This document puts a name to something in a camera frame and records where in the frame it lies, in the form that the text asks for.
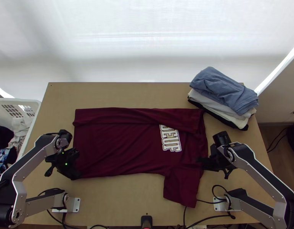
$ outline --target t-shirt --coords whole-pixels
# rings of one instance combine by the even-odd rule
[[[17,153],[16,148],[0,148],[0,177],[3,172],[8,169],[8,164],[16,162]]]
[[[74,147],[82,178],[156,173],[165,176],[164,198],[196,206],[207,157],[200,109],[77,109]]]

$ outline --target white laundry basket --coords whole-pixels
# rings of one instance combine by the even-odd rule
[[[30,138],[31,130],[35,124],[41,102],[38,100],[19,98],[0,98],[0,126],[5,126],[12,130],[12,120],[17,118],[32,119],[28,133],[20,149],[18,160],[23,156]]]

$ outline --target folded clothes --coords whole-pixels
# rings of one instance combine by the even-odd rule
[[[244,113],[243,115],[240,116],[236,112],[234,112],[230,107],[225,106],[223,104],[220,104],[210,98],[207,98],[207,97],[201,95],[199,92],[195,91],[194,89],[190,90],[190,92],[188,93],[188,98],[192,101],[201,103],[203,106],[205,105],[205,106],[210,107],[214,110],[221,111],[221,112],[223,112],[229,116],[232,116],[236,119],[239,119],[239,120],[245,120],[246,118],[250,118],[251,115],[256,113],[256,109],[251,108],[246,113]]]
[[[239,129],[241,131],[247,131],[248,128],[249,128],[249,125],[245,125],[242,129],[240,129],[238,126],[236,126],[235,123],[215,114],[214,112],[206,109],[205,107],[203,107],[202,104],[198,103],[198,102],[195,102],[195,101],[192,101],[190,99],[188,99],[188,102],[190,102],[191,104],[195,105],[196,107],[200,108],[200,109],[203,109],[206,113],[210,114],[211,116],[213,116],[215,119],[218,119],[220,122],[224,123],[225,125],[228,125],[230,126],[231,128],[234,128],[234,129]]]
[[[230,107],[243,115],[258,106],[257,94],[234,81],[213,67],[207,67],[196,75],[190,87],[207,98]]]

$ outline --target table surface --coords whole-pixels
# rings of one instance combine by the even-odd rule
[[[26,150],[31,149],[42,134],[60,129],[66,129],[73,134],[72,122],[77,108],[196,109],[187,101],[189,90],[189,83],[49,83]],[[232,129],[208,114],[204,114],[204,122],[209,146],[213,143],[214,134],[227,131],[232,141],[248,144],[256,158],[272,171],[255,116],[249,120],[248,131]],[[51,177],[45,177],[44,173],[49,167],[43,161],[24,181],[28,197],[54,187],[65,189],[71,197],[80,197],[79,212],[67,215],[66,221],[69,224],[138,226],[140,217],[146,213],[153,217],[154,225],[183,224],[184,206],[163,198],[164,177],[161,175],[132,174],[71,181],[56,170]],[[249,196],[274,206],[274,200],[241,169],[234,170],[228,180],[224,179],[222,171],[205,171],[197,198],[211,202],[211,188],[215,184],[220,184],[227,190],[244,188]],[[221,195],[223,190],[218,189],[216,193]],[[226,213],[216,212],[212,205],[198,202],[195,208],[187,209],[186,225],[218,214]],[[244,212],[233,214],[236,216],[235,220],[223,217],[210,219],[202,224],[257,222]],[[24,223],[57,224],[46,211],[26,218]]]

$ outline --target shirt sleeve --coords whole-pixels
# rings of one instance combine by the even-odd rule
[[[203,170],[198,165],[197,168],[182,166],[172,168],[169,175],[165,176],[164,198],[190,208],[195,208],[199,181],[202,174]]]
[[[147,109],[147,108],[94,108],[77,109],[75,127],[85,124],[162,124],[179,131],[205,132],[203,110],[200,109]]]

